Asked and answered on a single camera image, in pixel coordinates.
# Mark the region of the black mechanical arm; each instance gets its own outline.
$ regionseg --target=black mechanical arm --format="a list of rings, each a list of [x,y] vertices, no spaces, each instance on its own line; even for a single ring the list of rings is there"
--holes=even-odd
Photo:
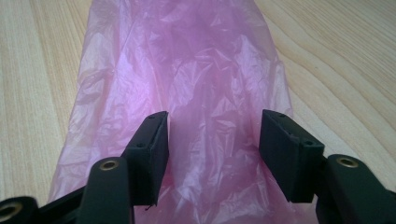
[[[169,157],[167,112],[145,118],[120,157],[98,161],[87,185],[38,208],[34,198],[0,202],[0,224],[134,223],[134,205],[157,204]],[[262,111],[260,154],[286,199],[312,203],[323,223],[396,224],[396,196],[361,161],[323,157],[324,145],[289,117]]]

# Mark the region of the pink plastic bag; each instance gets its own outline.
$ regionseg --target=pink plastic bag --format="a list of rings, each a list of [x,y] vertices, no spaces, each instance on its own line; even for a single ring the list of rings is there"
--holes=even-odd
[[[93,0],[78,95],[50,199],[169,111],[158,207],[136,223],[308,223],[258,150],[262,110],[289,114],[282,62],[253,1]]]

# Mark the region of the crumpled plastic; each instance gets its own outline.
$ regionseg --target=crumpled plastic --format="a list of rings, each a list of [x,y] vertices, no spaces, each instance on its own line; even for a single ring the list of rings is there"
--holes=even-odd
[[[169,112],[158,206],[136,223],[312,223],[287,203],[258,145],[263,109],[291,115],[282,62],[250,0],[93,0],[78,94],[51,201]]]

